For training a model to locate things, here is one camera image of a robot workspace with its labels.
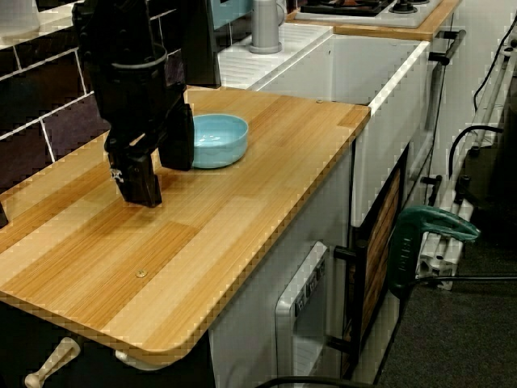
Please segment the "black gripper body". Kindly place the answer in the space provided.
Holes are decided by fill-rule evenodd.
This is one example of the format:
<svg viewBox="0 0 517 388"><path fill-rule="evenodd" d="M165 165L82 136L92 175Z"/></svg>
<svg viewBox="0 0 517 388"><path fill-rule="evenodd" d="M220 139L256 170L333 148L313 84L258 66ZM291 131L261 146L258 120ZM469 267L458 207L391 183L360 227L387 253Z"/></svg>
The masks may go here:
<svg viewBox="0 0 517 388"><path fill-rule="evenodd" d="M89 74L99 114L110 125L109 154L140 157L187 137L185 85L166 83L165 55L136 64L90 63Z"/></svg>

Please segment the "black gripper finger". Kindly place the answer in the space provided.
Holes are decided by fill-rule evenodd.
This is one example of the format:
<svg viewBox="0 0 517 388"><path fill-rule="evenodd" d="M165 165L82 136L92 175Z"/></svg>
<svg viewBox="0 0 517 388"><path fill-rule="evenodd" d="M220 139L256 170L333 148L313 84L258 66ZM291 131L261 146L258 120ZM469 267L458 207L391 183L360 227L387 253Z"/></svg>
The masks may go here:
<svg viewBox="0 0 517 388"><path fill-rule="evenodd" d="M126 202L154 208L162 203L150 150L108 150L111 177Z"/></svg>
<svg viewBox="0 0 517 388"><path fill-rule="evenodd" d="M177 104L165 121L166 136L158 147L165 168L189 171L194 160L194 122L188 103Z"/></svg>

